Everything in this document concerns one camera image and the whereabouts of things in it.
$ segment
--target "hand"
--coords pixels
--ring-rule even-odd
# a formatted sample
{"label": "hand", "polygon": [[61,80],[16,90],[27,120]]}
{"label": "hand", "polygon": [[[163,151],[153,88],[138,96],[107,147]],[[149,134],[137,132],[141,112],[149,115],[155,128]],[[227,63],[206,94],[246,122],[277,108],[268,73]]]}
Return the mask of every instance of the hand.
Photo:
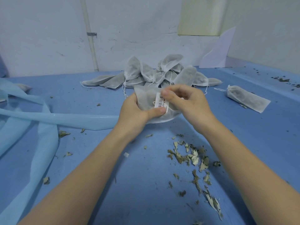
{"label": "hand", "polygon": [[205,95],[197,88],[187,85],[173,85],[163,89],[161,95],[180,109],[188,122],[201,134],[205,127],[216,120]]}
{"label": "hand", "polygon": [[118,123],[114,129],[120,129],[126,133],[125,138],[129,143],[140,134],[150,119],[159,117],[164,113],[166,113],[164,107],[140,110],[137,106],[137,95],[133,93],[125,99],[120,111]]}

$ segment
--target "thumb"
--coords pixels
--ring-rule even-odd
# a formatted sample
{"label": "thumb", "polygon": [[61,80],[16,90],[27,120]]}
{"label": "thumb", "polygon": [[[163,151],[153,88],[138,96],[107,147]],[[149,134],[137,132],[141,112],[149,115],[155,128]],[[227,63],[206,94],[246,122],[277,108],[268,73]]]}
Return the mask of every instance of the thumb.
{"label": "thumb", "polygon": [[156,118],[159,116],[162,116],[163,114],[166,113],[166,108],[164,107],[157,107],[157,108],[152,108],[150,110],[147,111],[148,113],[148,119],[152,119],[152,118]]}
{"label": "thumb", "polygon": [[160,94],[170,103],[174,104],[177,108],[183,109],[184,108],[184,102],[182,98],[178,97],[173,91],[171,90],[162,90]]}

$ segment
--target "person's right arm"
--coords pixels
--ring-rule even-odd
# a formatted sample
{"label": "person's right arm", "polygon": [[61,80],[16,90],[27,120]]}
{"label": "person's right arm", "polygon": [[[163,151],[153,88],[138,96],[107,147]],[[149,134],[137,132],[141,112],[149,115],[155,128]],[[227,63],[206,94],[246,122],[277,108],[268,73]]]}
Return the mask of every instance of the person's right arm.
{"label": "person's right arm", "polygon": [[300,194],[216,119],[201,90],[174,85],[161,94],[208,140],[257,224],[300,224]]}

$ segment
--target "forearm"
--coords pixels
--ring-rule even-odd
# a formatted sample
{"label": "forearm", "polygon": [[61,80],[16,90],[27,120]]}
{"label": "forearm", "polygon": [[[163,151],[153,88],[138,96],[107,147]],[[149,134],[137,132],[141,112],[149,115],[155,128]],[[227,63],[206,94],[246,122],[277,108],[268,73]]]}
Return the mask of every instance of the forearm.
{"label": "forearm", "polygon": [[257,224],[298,224],[300,195],[214,120],[204,136],[234,181]]}
{"label": "forearm", "polygon": [[95,150],[56,186],[19,225],[87,224],[114,165],[127,145],[119,129],[110,134]]}

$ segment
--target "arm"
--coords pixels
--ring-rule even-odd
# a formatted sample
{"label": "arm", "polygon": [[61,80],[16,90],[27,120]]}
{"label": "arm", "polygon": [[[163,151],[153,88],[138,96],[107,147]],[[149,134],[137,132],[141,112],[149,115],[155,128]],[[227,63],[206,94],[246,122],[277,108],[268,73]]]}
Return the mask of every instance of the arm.
{"label": "arm", "polygon": [[162,95],[208,140],[257,224],[299,224],[300,194],[214,117],[201,90],[174,85]]}
{"label": "arm", "polygon": [[87,224],[123,149],[143,130],[148,120],[165,112],[165,108],[141,111],[136,95],[128,97],[114,129],[18,225]]}

